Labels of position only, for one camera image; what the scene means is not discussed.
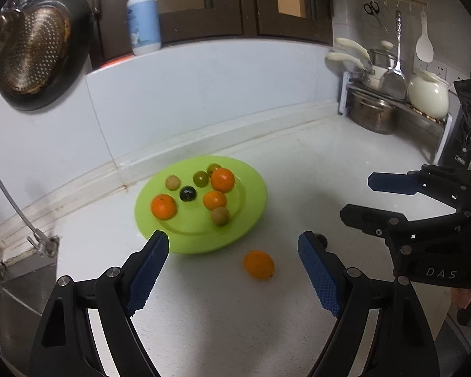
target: human hand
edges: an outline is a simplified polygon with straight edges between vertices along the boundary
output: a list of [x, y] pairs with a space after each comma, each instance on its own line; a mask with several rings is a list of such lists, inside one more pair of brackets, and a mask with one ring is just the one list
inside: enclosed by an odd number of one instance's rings
[[471, 303], [471, 289], [451, 287], [452, 302], [460, 309], [465, 309]]

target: soap dispenser bottle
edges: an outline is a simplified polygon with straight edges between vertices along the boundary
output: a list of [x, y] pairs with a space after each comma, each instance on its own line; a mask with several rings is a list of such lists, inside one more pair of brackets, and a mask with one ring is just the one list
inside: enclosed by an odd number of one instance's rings
[[135, 55], [153, 52], [161, 47], [157, 0], [129, 0], [127, 23]]

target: metal pipe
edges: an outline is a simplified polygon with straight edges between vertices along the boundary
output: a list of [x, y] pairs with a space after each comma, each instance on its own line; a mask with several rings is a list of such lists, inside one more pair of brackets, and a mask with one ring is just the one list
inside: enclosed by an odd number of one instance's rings
[[7, 189], [5, 188], [4, 184], [2, 183], [2, 180], [0, 180], [0, 189], [2, 190], [2, 192], [4, 193], [5, 197], [7, 198], [7, 200], [10, 202], [10, 205], [13, 206], [13, 208], [15, 209], [15, 211], [18, 213], [18, 215], [21, 217], [21, 219], [24, 221], [24, 223], [35, 233], [36, 231], [36, 228], [33, 226], [33, 224], [30, 222], [30, 220], [28, 220], [28, 218], [26, 218], [26, 216], [23, 214], [23, 212], [20, 210], [20, 208], [18, 207], [18, 205], [15, 203], [15, 201], [13, 200], [13, 198], [10, 196], [9, 192], [7, 191]]

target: blue gripper pad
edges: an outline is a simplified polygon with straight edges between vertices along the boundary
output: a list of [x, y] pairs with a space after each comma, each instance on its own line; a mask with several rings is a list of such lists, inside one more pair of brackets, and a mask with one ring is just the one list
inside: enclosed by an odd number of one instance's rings
[[126, 306], [129, 316], [133, 316], [137, 310], [143, 309], [168, 257], [169, 240], [165, 233], [156, 231], [148, 243], [140, 252], [140, 254], [147, 255], [138, 256], [135, 260], [141, 258], [141, 266], [135, 269], [136, 275], [129, 284], [129, 302]]
[[368, 177], [368, 187], [373, 191], [415, 195], [422, 184], [408, 174], [372, 173]]
[[326, 252], [310, 231], [299, 236], [298, 255], [323, 308], [340, 317], [344, 310], [344, 265], [336, 255]]

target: wooden cabinet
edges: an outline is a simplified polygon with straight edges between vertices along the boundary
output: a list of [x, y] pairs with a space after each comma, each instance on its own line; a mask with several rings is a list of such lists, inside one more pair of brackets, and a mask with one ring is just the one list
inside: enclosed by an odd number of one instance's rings
[[[97, 18], [93, 66], [131, 53], [127, 0], [88, 0]], [[158, 0], [163, 44], [284, 37], [332, 44], [330, 0]]]
[[332, 44], [330, 0], [256, 0], [261, 36]]

